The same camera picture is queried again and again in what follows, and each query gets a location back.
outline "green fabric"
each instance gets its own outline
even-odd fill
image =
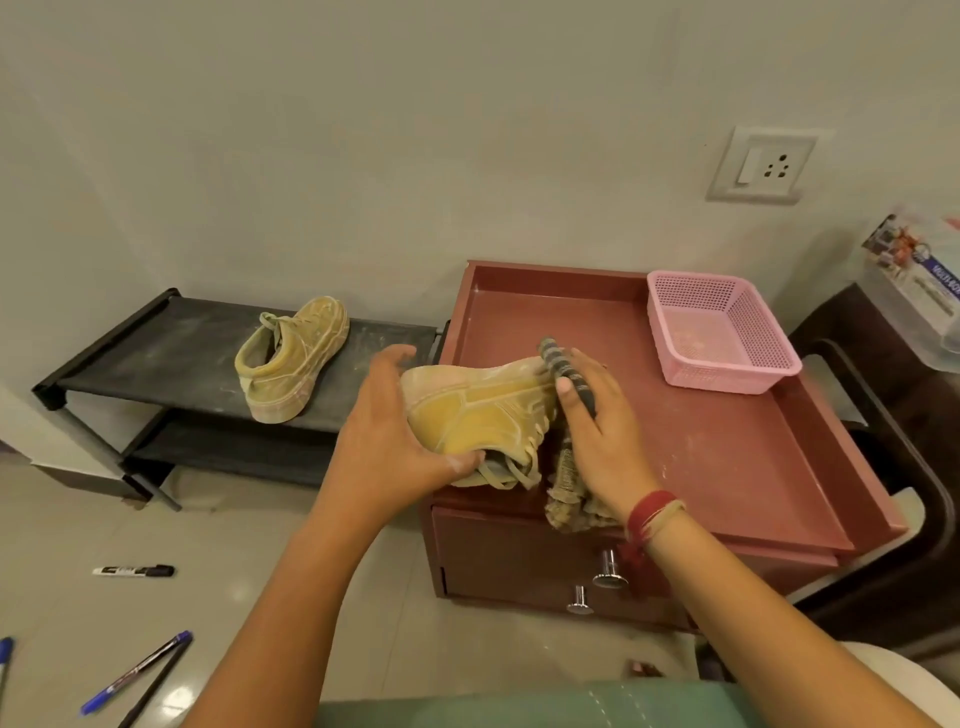
[[[321,703],[323,728],[763,728],[736,685],[639,678],[576,690]]]

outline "forearm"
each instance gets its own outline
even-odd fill
[[[771,726],[933,725],[687,513],[647,552]]]
[[[375,530],[318,522],[290,540],[184,728],[307,726],[349,580]]]

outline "black shoe rack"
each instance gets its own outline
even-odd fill
[[[185,298],[170,288],[43,379],[34,394],[115,453],[124,480],[141,496],[160,497],[175,510],[179,505],[160,486],[177,465],[319,487],[371,356],[391,344],[412,344],[413,365],[426,364],[443,335],[433,327],[350,319],[347,342],[320,372],[303,412],[264,425],[251,417],[233,369],[263,310]],[[119,452],[70,412],[69,392],[162,409]]]

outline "yellow shoe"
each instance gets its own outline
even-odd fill
[[[320,369],[344,345],[350,319],[342,303],[321,296],[295,316],[261,313],[260,323],[233,366],[253,418],[275,425],[306,406]]]
[[[540,482],[537,448],[557,416],[557,393],[539,356],[492,369],[417,367],[403,374],[400,387],[410,427],[425,448],[487,451],[477,471],[453,485]]]

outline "person's right hand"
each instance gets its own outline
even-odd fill
[[[634,410],[610,372],[576,349],[573,368],[583,375],[596,399],[596,420],[580,401],[573,382],[557,379],[557,394],[573,439],[573,457],[590,491],[606,503],[621,523],[641,498],[657,490],[643,452]]]

